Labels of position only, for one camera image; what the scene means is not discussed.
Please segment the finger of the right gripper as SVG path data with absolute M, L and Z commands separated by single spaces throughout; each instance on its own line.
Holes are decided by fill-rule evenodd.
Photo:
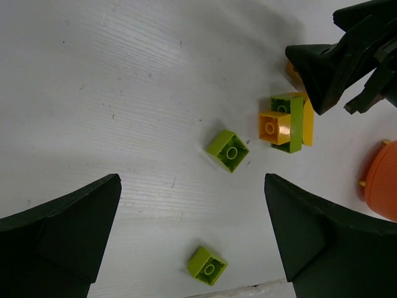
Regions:
M 338 9 L 333 14 L 334 23 L 348 31 L 368 16 L 375 16 L 382 22 L 396 18 L 396 0 L 367 1 L 354 6 Z

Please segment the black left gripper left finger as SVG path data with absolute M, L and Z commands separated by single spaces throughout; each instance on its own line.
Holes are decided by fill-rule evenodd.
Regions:
M 1 297 L 87 297 L 122 191 L 109 174 L 1 219 Z

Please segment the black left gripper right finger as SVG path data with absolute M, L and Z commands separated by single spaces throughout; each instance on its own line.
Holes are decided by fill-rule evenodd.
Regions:
M 264 192 L 297 297 L 396 297 L 396 224 L 311 194 L 276 174 Z

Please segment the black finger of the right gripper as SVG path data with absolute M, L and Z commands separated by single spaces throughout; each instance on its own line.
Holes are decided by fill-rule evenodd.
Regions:
M 291 45 L 285 55 L 299 72 L 314 111 L 334 107 L 344 91 L 377 67 L 375 52 L 396 40 L 396 19 L 382 22 L 368 16 L 333 45 Z

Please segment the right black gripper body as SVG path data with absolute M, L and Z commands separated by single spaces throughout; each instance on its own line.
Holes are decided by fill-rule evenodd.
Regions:
M 383 99 L 396 107 L 396 40 L 382 45 L 374 57 L 377 67 L 365 83 L 364 90 L 344 106 L 350 114 L 363 114 Z

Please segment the lime green square lego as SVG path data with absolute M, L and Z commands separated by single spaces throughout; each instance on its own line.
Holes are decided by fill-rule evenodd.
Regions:
M 230 130 L 221 131 L 206 152 L 229 173 L 233 173 L 249 154 L 249 148 Z

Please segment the brown upside-down lego plate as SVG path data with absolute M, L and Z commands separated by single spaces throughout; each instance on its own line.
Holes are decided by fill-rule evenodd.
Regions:
M 303 84 L 303 80 L 297 69 L 292 65 L 290 61 L 287 62 L 285 70 L 294 87 L 296 87 L 297 89 L 304 90 L 305 86 Z

